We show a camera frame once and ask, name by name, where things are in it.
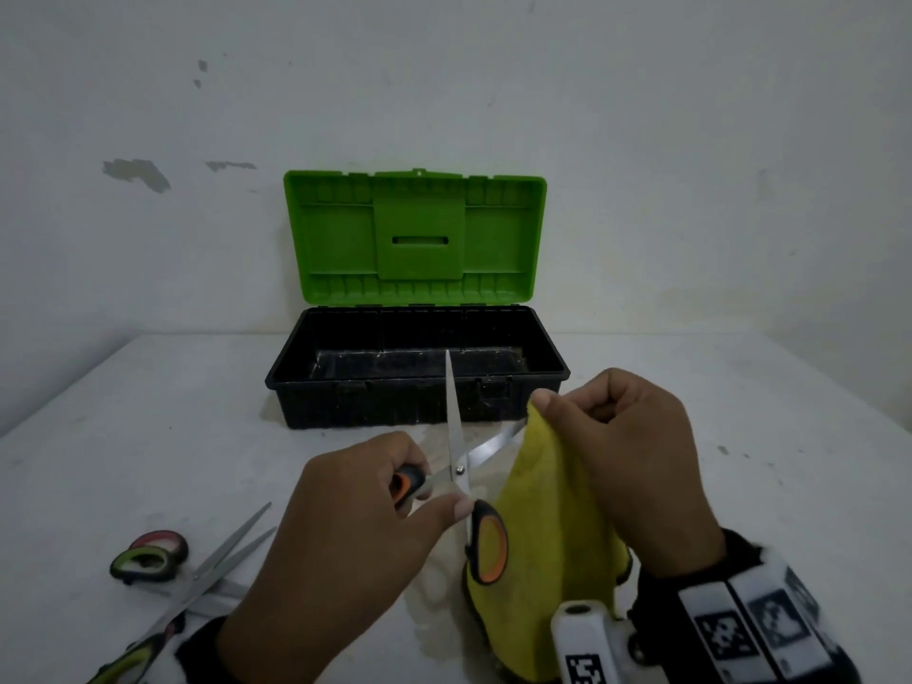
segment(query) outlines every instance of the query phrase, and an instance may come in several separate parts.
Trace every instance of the hand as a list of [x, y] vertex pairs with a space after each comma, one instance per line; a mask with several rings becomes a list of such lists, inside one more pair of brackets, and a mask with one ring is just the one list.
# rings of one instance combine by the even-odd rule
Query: hand
[[404, 432], [383, 434], [310, 460], [272, 548], [216, 646], [245, 684], [309, 682], [399, 597], [440, 536], [466, 518], [462, 494], [430, 500], [409, 516], [390, 496], [403, 463], [429, 474]]
[[564, 397], [537, 390], [532, 404], [576, 450], [603, 513], [649, 574], [691, 574], [725, 557], [677, 398], [612, 368]]

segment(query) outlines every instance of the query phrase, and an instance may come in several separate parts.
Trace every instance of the person's left hand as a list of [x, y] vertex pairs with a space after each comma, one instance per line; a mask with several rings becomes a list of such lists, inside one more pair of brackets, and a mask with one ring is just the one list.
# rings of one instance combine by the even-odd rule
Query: person's left hand
[[445, 494], [409, 516], [390, 496], [403, 463], [429, 474], [404, 432], [383, 434], [304, 466], [272, 548], [216, 641], [245, 684], [309, 682], [399, 597], [440, 536], [473, 500]]

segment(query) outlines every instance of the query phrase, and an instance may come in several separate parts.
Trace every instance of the person's right hand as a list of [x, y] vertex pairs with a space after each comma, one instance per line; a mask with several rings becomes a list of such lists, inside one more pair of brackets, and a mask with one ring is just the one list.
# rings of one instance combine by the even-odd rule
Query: person's right hand
[[690, 421], [672, 394], [611, 368], [564, 397], [537, 390], [532, 404], [579, 455], [603, 513], [649, 574], [691, 574], [725, 557]]

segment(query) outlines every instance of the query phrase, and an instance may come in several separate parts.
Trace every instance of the orange and black scissors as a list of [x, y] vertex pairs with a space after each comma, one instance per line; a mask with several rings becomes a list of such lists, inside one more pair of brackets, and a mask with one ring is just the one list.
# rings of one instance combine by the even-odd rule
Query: orange and black scissors
[[[459, 403], [456, 400], [456, 382], [450, 351], [446, 352], [447, 428], [450, 431], [450, 465], [442, 471], [426, 477], [417, 466], [402, 466], [393, 477], [390, 491], [396, 506], [402, 506], [414, 496], [427, 492], [434, 483], [456, 483], [464, 494], [469, 493], [469, 471], [476, 470], [525, 427], [526, 420], [511, 424], [484, 444], [467, 451], [462, 436], [462, 420]], [[510, 543], [504, 520], [494, 506], [479, 499], [475, 501], [472, 515], [465, 520], [465, 554], [469, 560], [469, 571], [473, 579], [482, 586], [496, 583], [504, 575]]]

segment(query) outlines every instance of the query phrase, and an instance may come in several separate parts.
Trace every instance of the black plastic box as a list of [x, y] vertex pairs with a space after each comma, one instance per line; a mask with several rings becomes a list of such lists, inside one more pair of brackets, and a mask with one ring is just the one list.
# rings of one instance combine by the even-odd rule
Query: black plastic box
[[266, 385], [293, 429], [444, 422], [447, 349], [464, 422], [523, 418], [532, 391], [570, 376], [524, 305], [315, 307]]

